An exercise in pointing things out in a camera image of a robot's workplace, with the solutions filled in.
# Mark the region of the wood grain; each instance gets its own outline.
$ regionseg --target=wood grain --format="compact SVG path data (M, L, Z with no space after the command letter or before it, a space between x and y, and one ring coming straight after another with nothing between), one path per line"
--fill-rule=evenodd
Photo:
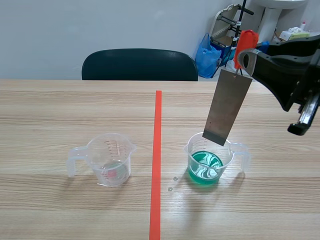
M183 146L203 131L215 87L1 80L0 238L149 239L155 92L162 90L162 239L319 239L319 117L305 136L288 133L297 106L284 112L258 82L229 135L248 145L250 169L240 173L235 162L212 188L190 181ZM84 162L67 177L69 149L101 133L125 134L137 145L121 187L97 185Z

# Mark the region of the sink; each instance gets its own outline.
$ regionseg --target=sink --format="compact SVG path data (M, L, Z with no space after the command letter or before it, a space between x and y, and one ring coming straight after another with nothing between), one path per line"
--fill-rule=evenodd
M307 0L253 0L256 4L270 9L296 9Z
M307 1L308 0L253 0L256 4L265 7L264 15L258 29L259 43L272 40L282 9L296 9Z

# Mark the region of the red tape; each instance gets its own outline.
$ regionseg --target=red tape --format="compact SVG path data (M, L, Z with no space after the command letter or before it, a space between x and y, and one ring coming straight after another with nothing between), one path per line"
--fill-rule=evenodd
M149 240L161 240L162 92L155 92Z

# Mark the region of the plastic measuring cup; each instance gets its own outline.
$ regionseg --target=plastic measuring cup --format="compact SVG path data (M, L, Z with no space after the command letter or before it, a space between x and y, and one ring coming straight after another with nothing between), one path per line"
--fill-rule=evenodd
M226 140L220 146L204 137L203 132L193 135L184 151L188 154L188 167L190 177L200 184L216 184L235 158L241 159L241 168L246 170L251 161L246 145L231 143Z
M118 133L99 135L86 146L69 151L66 161L68 176L76 175L76 160L85 160L101 185L118 186L130 176L130 156L135 150L136 146Z

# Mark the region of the chair backrest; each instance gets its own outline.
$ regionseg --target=chair backrest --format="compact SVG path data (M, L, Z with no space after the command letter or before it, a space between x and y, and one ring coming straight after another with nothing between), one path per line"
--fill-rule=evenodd
M182 52L128 48L97 51L82 66L83 80L198 81L195 61Z

